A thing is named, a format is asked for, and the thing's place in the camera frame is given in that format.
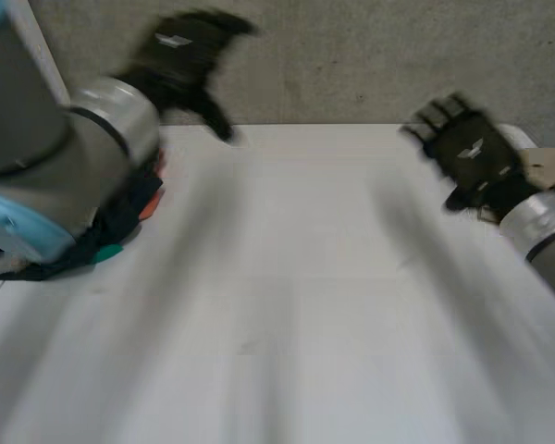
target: robotic hand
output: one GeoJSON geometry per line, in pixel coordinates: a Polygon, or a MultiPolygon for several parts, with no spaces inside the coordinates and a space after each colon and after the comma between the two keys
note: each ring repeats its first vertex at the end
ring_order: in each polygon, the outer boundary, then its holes
{"type": "Polygon", "coordinates": [[[555,192],[527,179],[516,150],[461,96],[433,101],[416,116],[423,123],[402,129],[456,183],[446,208],[488,208],[501,232],[555,290],[555,192]]]}
{"type": "Polygon", "coordinates": [[[95,214],[152,164],[169,108],[230,140],[207,85],[234,38],[253,32],[224,12],[164,18],[125,70],[80,88],[62,110],[0,0],[0,251],[51,264],[78,247],[95,214]]]}
{"type": "Polygon", "coordinates": [[[129,68],[117,78],[140,90],[160,113],[177,107],[198,114],[227,142],[232,128],[210,97],[208,81],[234,38],[254,32],[247,20],[221,11],[165,18],[146,33],[129,68]]]}

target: concrete wall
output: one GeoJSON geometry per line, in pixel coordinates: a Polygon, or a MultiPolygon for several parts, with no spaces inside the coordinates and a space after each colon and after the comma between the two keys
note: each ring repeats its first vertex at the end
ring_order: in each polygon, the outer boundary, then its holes
{"type": "MultiPolygon", "coordinates": [[[[555,145],[555,0],[31,0],[68,86],[123,63],[159,14],[218,6],[264,31],[216,89],[239,123],[402,122],[463,90],[555,145]]],[[[174,115],[169,121],[189,121],[174,115]]]]}

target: finger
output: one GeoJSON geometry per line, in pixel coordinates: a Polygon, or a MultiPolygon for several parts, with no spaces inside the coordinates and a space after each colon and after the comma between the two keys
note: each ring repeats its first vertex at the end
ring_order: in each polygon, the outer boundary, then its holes
{"type": "Polygon", "coordinates": [[[232,140],[234,133],[230,122],[207,91],[200,90],[196,93],[190,100],[188,109],[198,114],[221,141],[232,140]]]}
{"type": "Polygon", "coordinates": [[[401,127],[401,132],[406,132],[407,134],[414,136],[415,139],[417,139],[420,143],[426,143],[426,139],[424,138],[424,136],[420,134],[417,129],[414,129],[409,125],[403,125],[401,127]]]}
{"type": "Polygon", "coordinates": [[[470,111],[473,109],[473,107],[469,105],[468,100],[466,100],[464,96],[459,92],[454,92],[453,94],[451,94],[449,96],[449,99],[451,99],[452,102],[462,108],[463,111],[470,111]]]}
{"type": "Polygon", "coordinates": [[[426,114],[424,114],[423,111],[420,111],[419,113],[417,113],[415,115],[417,118],[419,118],[421,121],[423,121],[432,131],[434,132],[439,132],[440,128],[438,125],[436,125],[434,123],[434,121],[429,118],[429,116],[427,116],[426,114]]]}
{"type": "Polygon", "coordinates": [[[434,158],[430,144],[431,137],[429,137],[431,136],[431,133],[429,131],[428,136],[425,136],[423,132],[420,132],[415,127],[411,127],[409,125],[403,125],[401,127],[401,131],[410,134],[422,144],[422,151],[426,157],[429,157],[430,159],[434,158]]]}
{"type": "Polygon", "coordinates": [[[450,194],[450,196],[448,196],[444,206],[451,213],[458,213],[465,208],[468,208],[470,205],[464,194],[457,188],[450,194]]]}
{"type": "Polygon", "coordinates": [[[443,104],[441,104],[438,100],[432,100],[432,102],[430,102],[431,106],[434,107],[435,109],[437,109],[437,111],[443,116],[445,117],[447,120],[451,120],[452,119],[452,114],[450,113],[450,111],[448,109],[446,109],[444,107],[443,104]]]}

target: white table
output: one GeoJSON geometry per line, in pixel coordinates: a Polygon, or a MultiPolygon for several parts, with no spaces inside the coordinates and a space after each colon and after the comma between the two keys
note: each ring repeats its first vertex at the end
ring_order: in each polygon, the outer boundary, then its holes
{"type": "Polygon", "coordinates": [[[0,442],[555,443],[555,297],[397,129],[166,128],[122,254],[0,289],[0,442]]]}

